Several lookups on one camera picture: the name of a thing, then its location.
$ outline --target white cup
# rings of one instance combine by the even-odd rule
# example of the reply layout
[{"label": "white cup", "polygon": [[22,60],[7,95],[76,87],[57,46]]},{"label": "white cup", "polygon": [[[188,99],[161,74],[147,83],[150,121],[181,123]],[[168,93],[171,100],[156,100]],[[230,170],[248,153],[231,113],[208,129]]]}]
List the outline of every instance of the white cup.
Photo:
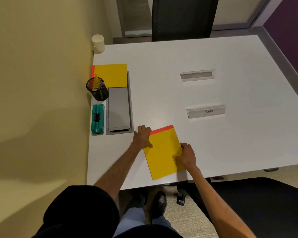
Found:
[{"label": "white cup", "polygon": [[94,35],[91,38],[92,42],[94,43],[97,51],[99,52],[103,52],[105,51],[105,43],[104,43],[104,37],[102,35]]}]

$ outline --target hand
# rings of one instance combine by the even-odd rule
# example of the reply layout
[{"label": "hand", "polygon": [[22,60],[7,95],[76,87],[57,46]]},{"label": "hand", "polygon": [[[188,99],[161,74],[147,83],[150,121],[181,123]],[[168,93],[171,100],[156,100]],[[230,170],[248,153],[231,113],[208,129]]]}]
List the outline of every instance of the hand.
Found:
[{"label": "hand", "polygon": [[197,168],[194,151],[191,145],[187,143],[181,143],[183,145],[182,155],[176,156],[175,159],[187,169],[188,172]]},{"label": "hand", "polygon": [[153,145],[149,142],[151,128],[145,125],[138,127],[138,133],[135,131],[133,136],[133,144],[140,150],[143,148],[153,148]]}]

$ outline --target office chair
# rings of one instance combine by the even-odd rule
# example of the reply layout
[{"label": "office chair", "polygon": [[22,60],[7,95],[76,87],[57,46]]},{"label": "office chair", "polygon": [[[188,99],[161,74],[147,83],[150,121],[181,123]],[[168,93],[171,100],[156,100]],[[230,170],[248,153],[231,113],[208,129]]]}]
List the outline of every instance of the office chair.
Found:
[{"label": "office chair", "polygon": [[153,0],[151,41],[209,38],[219,0]]},{"label": "office chair", "polygon": [[[257,238],[298,238],[298,188],[269,178],[211,183]],[[211,221],[194,183],[179,183]]]}]

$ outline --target pen holder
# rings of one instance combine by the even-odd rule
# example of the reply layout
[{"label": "pen holder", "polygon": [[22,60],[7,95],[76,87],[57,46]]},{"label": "pen holder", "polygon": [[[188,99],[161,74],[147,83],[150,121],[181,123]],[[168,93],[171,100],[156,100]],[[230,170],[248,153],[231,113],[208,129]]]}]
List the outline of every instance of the pen holder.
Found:
[{"label": "pen holder", "polygon": [[88,91],[91,92],[91,94],[97,101],[104,101],[108,98],[109,92],[105,86],[104,81],[101,78],[98,79],[98,83],[96,83],[96,78],[91,78],[90,80],[88,80],[86,83],[86,88]]}]

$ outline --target yellow notebook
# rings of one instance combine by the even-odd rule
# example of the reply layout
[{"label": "yellow notebook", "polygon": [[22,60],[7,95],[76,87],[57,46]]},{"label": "yellow notebook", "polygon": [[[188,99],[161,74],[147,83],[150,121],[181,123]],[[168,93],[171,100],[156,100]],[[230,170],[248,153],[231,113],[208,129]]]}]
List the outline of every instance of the yellow notebook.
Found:
[{"label": "yellow notebook", "polygon": [[182,154],[182,148],[173,125],[152,131],[149,141],[153,148],[145,148],[144,152],[152,180],[184,169],[174,159]]},{"label": "yellow notebook", "polygon": [[127,87],[127,64],[95,65],[92,78],[95,74],[104,80],[107,88]]}]

